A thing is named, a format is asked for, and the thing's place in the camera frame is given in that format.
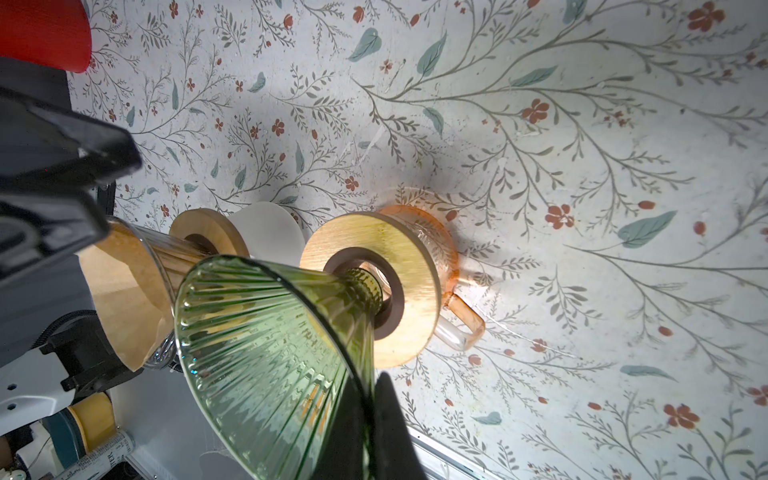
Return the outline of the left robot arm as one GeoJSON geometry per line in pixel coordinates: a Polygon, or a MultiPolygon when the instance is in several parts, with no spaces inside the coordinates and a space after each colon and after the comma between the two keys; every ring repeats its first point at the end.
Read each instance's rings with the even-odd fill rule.
{"type": "MultiPolygon", "coordinates": [[[[111,216],[91,191],[138,170],[142,161],[123,128],[4,88],[1,128],[32,134],[66,157],[13,167],[1,154],[1,284],[106,239],[111,216]]],[[[1,368],[1,431],[8,433],[133,378],[92,310],[52,322],[33,346],[1,368]]]]}

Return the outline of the clear grey glass dripper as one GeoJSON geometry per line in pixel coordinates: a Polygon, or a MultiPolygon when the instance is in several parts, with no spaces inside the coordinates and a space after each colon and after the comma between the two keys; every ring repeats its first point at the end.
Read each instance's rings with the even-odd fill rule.
{"type": "Polygon", "coordinates": [[[173,308],[179,286],[188,271],[211,251],[190,240],[133,225],[110,217],[107,252],[127,265],[137,285],[159,311],[151,330],[154,339],[144,366],[171,368],[177,354],[173,308]]]}

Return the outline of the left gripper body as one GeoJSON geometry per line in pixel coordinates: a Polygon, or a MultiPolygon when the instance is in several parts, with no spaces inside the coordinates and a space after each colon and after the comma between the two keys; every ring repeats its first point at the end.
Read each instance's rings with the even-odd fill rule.
{"type": "Polygon", "coordinates": [[[1,150],[1,279],[13,282],[104,240],[111,228],[91,191],[142,159],[127,130],[7,88],[1,130],[34,136],[54,155],[33,168],[19,147],[1,150]]]}

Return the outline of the green glass dripper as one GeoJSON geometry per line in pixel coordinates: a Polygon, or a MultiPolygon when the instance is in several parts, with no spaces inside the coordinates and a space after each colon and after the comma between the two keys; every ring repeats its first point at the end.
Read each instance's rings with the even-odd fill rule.
{"type": "Polygon", "coordinates": [[[307,479],[349,398],[374,423],[374,319],[368,271],[338,274],[233,255],[182,281],[174,330],[182,371],[215,433],[256,479],[307,479]]]}

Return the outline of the single brown paper filter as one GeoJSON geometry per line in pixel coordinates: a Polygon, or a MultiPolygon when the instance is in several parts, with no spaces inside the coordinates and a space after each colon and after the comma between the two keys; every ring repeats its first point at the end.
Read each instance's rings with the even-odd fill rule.
{"type": "Polygon", "coordinates": [[[109,345],[131,371],[144,366],[159,317],[140,291],[127,265],[113,258],[108,235],[79,251],[77,258],[109,345]]]}

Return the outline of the orange glass pitcher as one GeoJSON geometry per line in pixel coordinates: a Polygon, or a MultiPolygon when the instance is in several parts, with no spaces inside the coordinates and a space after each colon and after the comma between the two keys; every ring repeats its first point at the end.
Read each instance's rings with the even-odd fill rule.
{"type": "Polygon", "coordinates": [[[466,327],[461,330],[439,314],[434,335],[457,351],[474,347],[484,335],[486,323],[455,293],[460,277],[459,254],[448,229],[433,215],[414,206],[390,205],[380,209],[379,213],[403,224],[422,242],[440,281],[441,311],[450,311],[466,327]]]}

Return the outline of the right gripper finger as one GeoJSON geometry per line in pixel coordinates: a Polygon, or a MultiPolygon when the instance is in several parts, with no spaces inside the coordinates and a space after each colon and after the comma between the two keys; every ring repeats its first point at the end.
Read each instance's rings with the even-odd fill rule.
{"type": "Polygon", "coordinates": [[[424,479],[411,436],[388,374],[379,375],[373,400],[365,403],[351,384],[325,437],[314,479],[424,479]]]}

